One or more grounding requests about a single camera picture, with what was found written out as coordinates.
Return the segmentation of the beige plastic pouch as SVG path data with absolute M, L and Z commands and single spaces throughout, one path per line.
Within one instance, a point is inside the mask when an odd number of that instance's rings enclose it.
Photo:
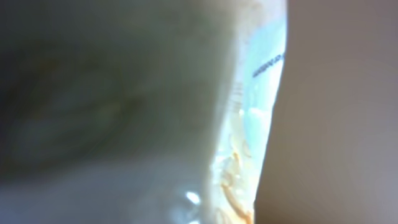
M 1 1 L 2 223 L 253 223 L 288 2 Z

